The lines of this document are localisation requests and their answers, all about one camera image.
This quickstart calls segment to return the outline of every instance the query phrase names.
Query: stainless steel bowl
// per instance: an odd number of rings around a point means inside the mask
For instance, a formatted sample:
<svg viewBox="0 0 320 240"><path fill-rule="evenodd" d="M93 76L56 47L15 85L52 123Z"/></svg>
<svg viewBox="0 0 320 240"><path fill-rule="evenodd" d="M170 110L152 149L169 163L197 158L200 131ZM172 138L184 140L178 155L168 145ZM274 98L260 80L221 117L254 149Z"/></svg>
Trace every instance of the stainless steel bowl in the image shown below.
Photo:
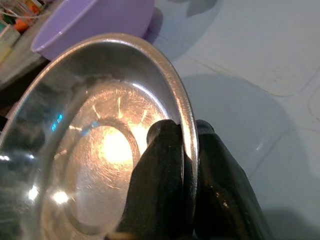
<svg viewBox="0 0 320 240"><path fill-rule="evenodd" d="M119 221L149 127L181 124L195 199L198 137L170 62L125 34L69 49L32 83L0 136L0 233L101 239Z"/></svg>

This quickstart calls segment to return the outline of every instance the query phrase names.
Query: metal bowl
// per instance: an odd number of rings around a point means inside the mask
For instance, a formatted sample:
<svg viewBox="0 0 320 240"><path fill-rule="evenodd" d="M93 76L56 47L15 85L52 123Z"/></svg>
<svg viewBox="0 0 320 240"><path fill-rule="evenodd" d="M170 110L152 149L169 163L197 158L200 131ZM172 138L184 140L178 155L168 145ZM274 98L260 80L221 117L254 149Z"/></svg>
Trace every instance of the metal bowl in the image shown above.
<svg viewBox="0 0 320 240"><path fill-rule="evenodd" d="M101 239L119 221L149 127L181 124L195 197L198 137L170 62L126 34L93 37L35 79L0 137L0 236Z"/></svg>

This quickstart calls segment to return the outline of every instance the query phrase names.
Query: lavender plastic bowl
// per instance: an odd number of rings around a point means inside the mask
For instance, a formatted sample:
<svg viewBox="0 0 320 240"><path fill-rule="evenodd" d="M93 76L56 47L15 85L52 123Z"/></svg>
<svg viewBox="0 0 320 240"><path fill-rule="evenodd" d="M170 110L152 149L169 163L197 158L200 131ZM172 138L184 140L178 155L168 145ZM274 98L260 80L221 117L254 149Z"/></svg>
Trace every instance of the lavender plastic bowl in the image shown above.
<svg viewBox="0 0 320 240"><path fill-rule="evenodd" d="M65 0L35 36L31 50L53 60L72 45L104 33L142 37L155 0Z"/></svg>

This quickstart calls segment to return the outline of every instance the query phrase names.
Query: purple bowl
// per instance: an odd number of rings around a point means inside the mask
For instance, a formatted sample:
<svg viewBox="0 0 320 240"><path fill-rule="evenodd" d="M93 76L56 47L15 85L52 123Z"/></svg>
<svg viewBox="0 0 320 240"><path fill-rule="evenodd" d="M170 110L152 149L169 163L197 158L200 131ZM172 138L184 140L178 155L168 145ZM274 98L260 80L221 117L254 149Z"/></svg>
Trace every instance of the purple bowl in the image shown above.
<svg viewBox="0 0 320 240"><path fill-rule="evenodd" d="M49 60L72 45L105 33L142 37L155 0L65 0L41 27L31 50Z"/></svg>

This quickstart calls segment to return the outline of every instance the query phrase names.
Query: shiny metal surface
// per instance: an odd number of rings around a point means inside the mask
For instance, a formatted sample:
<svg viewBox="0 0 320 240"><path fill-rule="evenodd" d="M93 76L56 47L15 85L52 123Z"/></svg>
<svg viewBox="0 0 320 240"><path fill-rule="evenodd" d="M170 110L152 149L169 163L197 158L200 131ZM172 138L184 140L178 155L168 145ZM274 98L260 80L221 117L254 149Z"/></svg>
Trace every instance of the shiny metal surface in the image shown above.
<svg viewBox="0 0 320 240"><path fill-rule="evenodd" d="M97 36L62 54L0 137L6 227L18 226L22 239L101 239L122 215L149 127L162 119L181 124L194 200L197 130L168 60L125 34Z"/></svg>

